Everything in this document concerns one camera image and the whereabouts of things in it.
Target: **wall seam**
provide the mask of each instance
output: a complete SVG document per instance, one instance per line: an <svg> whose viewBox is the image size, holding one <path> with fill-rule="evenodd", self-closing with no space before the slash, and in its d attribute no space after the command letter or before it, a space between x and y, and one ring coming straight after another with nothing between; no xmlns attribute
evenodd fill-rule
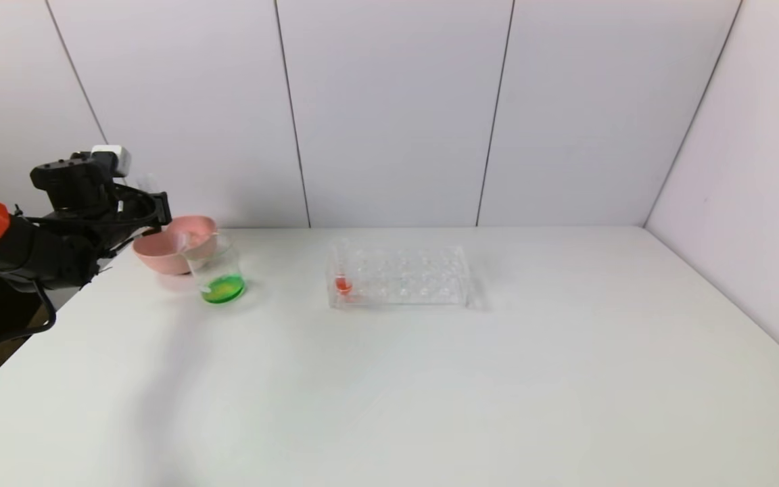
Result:
<svg viewBox="0 0 779 487"><path fill-rule="evenodd" d="M278 0L273 1L275 7L275 24L279 31L279 46L281 46L281 64L284 65L284 81L287 84L287 102L290 105L290 120L293 123L293 142L296 144L296 160L300 164L300 180L302 181L302 197L306 203L306 220L308 228L312 228L312 214L308 210L308 193L306 193L306 173L302 170L302 154L300 152L300 135L296 129L296 114L293 111L293 93L290 91L290 75L287 73L287 56L284 50L284 37L281 36L281 14Z"/></svg>
<svg viewBox="0 0 779 487"><path fill-rule="evenodd" d="M77 79L77 84L80 86L80 92L83 93L83 99L86 99L86 105L89 106L89 111L92 114L93 120L95 120L95 126L98 127L98 132L101 133L101 138L105 144L109 144L108 136L105 135L104 129L101 128L101 123L98 121L98 115L95 114L95 108L92 107L92 102L89 101L89 95L86 93L86 87L83 87L83 81L80 79L80 75L77 74L77 67L74 65L74 60L71 59L71 53L68 51L68 46L65 44L65 38L62 36L62 30L59 28L59 22L56 22L56 16L53 15L53 8L50 7L49 0L44 0L44 4L47 6L47 13L50 13L50 20L53 21L53 27L56 28L56 35L59 36L59 43L62 44L62 49L65 51L65 56L68 58L68 64L71 65L71 71L74 72L74 78Z"/></svg>
<svg viewBox="0 0 779 487"><path fill-rule="evenodd" d="M669 177L671 176L671 172L675 169L675 164L678 162L678 158L681 155L681 151L684 149L684 143L687 142L687 136L690 135L690 130L693 128L693 123L696 121L696 117L699 115L699 109L702 108L702 104L705 102L705 96L708 95L708 88L711 87L711 80L714 79L714 74L717 73L717 66L720 65L720 59L723 58L723 52L726 51L726 45L729 43L729 38L732 36L732 29L735 27L735 22L738 19L738 13L741 11L742 5L745 4L745 0L738 0L738 8L735 9L735 16L732 16L732 24L729 25L729 30L726 31L726 39L723 40L723 45L720 46L720 53L717 54L717 61L714 61L714 68L711 69L711 75L708 76L708 83L705 83L705 89L702 90L702 96L699 97L699 104L696 105L696 110L693 112L693 117L690 118L690 124L687 124L687 131L684 132L684 138L681 139L681 144L678 147L678 151L675 152L675 157L673 160L671 160L671 164L669 166L669 170L667 173L665 173L665 178L663 179L663 184L661 184L661 188L657 192L657 197L655 197L655 201L651 204L651 209L648 210L648 215L645 218L645 221L642 223L642 228L646 228L648 226L648 222L651 219L652 213L655 212L655 207L657 206L657 202L659 201L659 198L663 196L663 190L665 189L665 185L669 181Z"/></svg>
<svg viewBox="0 0 779 487"><path fill-rule="evenodd" d="M510 31L513 30L513 13L516 10L516 0L510 4L510 22L506 26L506 42L504 43L504 59L500 64L500 77L498 77L498 92L495 95L495 109L492 113L492 130L489 132L489 146L486 149L486 166L483 167L483 183L479 188L479 203L477 204L477 219L474 220L473 226L479 226L479 213L483 208L483 194L486 192L486 175L489 171L489 157L492 155L492 140L495 136L495 120L498 120L498 102L500 101L500 88L504 83L504 68L506 68L506 53L510 49Z"/></svg>

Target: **pink bowl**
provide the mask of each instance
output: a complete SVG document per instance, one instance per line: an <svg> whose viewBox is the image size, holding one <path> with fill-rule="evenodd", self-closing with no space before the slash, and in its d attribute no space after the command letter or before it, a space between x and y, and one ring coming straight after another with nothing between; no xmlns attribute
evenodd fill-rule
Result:
<svg viewBox="0 0 779 487"><path fill-rule="evenodd" d="M192 233L194 235L212 235L218 231L216 221L208 216L177 216L164 231L174 233Z"/></svg>
<svg viewBox="0 0 779 487"><path fill-rule="evenodd" d="M180 254L186 243L195 238L209 238L216 232L216 222L208 216L179 216L164 231L134 241L133 249L146 267L168 275L189 272L188 261Z"/></svg>

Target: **black cable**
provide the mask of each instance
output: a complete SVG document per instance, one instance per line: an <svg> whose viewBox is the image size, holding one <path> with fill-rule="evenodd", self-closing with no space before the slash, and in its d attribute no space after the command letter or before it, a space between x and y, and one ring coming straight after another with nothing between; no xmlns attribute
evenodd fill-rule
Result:
<svg viewBox="0 0 779 487"><path fill-rule="evenodd" d="M148 192L139 190L137 188L132 188L131 186L120 185L118 183L114 185L117 188L125 190L126 192L130 191L133 194L138 195L140 198L143 198L143 203L148 203L149 214L146 216L142 216L141 218L133 218L130 220L114 220L114 221L58 219L58 218L45 218L45 216L31 216L30 218L26 218L26 219L35 224L80 225L80 226L133 226L133 225L145 226L146 224L151 223L153 219L155 219L155 216L157 216L158 213L158 208L155 205L155 198L153 198L150 194L148 194Z"/></svg>
<svg viewBox="0 0 779 487"><path fill-rule="evenodd" d="M52 329L53 325L56 324L56 308L53 307L53 303L50 302L50 298L47 297L47 293L44 292L44 287L41 287L40 281L32 281L32 283L34 284L34 292L37 293L41 299L41 302L44 304L44 308L47 309L47 322L40 327L31 327L31 329L22 329L8 333L2 333L2 335L0 335L0 343L47 331Z"/></svg>

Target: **glass beaker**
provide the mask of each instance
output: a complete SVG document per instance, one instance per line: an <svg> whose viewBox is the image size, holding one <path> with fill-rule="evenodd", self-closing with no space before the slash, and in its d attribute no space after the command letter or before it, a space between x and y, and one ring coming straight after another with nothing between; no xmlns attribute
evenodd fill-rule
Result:
<svg viewBox="0 0 779 487"><path fill-rule="evenodd" d="M239 253L228 235L208 235L205 241L182 254L205 302L230 302L245 292Z"/></svg>

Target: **white table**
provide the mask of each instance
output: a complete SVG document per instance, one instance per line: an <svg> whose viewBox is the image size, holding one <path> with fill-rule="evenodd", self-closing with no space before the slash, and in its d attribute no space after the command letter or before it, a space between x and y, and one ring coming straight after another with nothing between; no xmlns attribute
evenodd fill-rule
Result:
<svg viewBox="0 0 779 487"><path fill-rule="evenodd" d="M779 346L637 228L235 231L126 252L0 369L0 485L779 486ZM473 308L328 308L327 242L463 244Z"/></svg>

